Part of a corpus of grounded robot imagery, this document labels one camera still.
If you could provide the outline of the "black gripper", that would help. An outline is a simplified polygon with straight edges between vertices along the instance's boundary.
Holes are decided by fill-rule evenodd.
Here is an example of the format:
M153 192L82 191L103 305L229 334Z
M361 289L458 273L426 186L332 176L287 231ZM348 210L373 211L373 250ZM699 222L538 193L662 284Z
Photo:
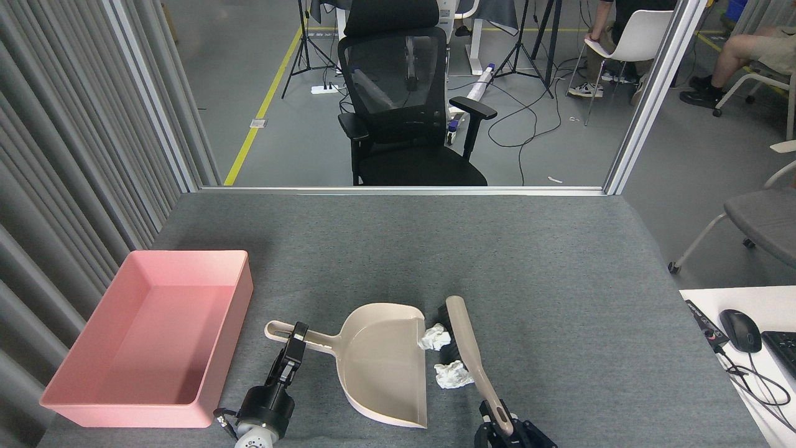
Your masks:
M271 366L265 386L254 386L244 398L239 409L239 435L243 436L255 426L264 426L277 436L285 436L295 400L286 392L302 364L306 349L304 341L309 327L296 322L285 346Z

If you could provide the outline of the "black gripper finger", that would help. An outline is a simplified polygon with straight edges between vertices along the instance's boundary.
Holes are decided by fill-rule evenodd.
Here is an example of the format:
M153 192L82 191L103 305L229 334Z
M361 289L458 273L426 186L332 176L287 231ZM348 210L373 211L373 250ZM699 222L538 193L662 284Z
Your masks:
M475 433L474 447L506 447L501 428L486 401L481 402L479 411L483 417L483 424Z
M514 432L510 436L510 447L552 447L558 445L529 420L513 419Z

